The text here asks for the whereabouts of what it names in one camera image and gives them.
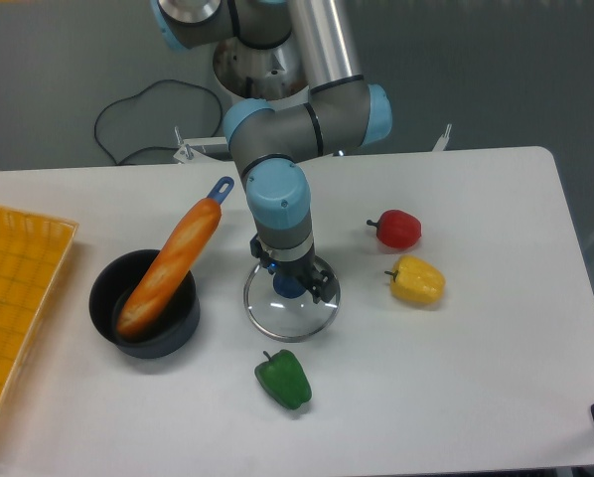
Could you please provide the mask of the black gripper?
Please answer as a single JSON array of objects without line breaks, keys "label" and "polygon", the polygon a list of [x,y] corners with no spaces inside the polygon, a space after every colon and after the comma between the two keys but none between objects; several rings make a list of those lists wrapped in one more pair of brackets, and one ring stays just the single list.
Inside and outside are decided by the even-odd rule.
[{"label": "black gripper", "polygon": [[318,270],[315,265],[314,239],[307,236],[292,248],[273,248],[259,236],[250,243],[251,255],[271,273],[291,277],[312,296],[315,304],[330,303],[338,294],[338,279],[331,269]]}]

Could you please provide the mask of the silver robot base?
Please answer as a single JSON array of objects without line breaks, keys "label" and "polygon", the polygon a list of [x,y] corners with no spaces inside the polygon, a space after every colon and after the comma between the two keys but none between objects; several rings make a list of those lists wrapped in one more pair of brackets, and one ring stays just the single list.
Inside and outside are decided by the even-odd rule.
[{"label": "silver robot base", "polygon": [[275,109],[302,104],[309,99],[309,86],[296,39],[257,50],[240,39],[217,44],[213,56],[215,77],[232,103],[246,98],[265,99]]}]

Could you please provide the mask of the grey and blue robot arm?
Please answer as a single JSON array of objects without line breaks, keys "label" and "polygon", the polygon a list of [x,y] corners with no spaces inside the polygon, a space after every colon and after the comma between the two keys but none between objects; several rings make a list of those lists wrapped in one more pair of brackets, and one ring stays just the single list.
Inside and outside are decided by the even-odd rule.
[{"label": "grey and blue robot arm", "polygon": [[244,97],[223,119],[257,234],[251,253],[270,272],[296,281],[315,302],[339,291],[318,269],[310,189],[302,161],[362,147],[392,127],[383,88],[365,81],[342,1],[154,1],[161,34],[173,49],[237,40],[273,51],[293,40],[308,99],[281,109]]}]

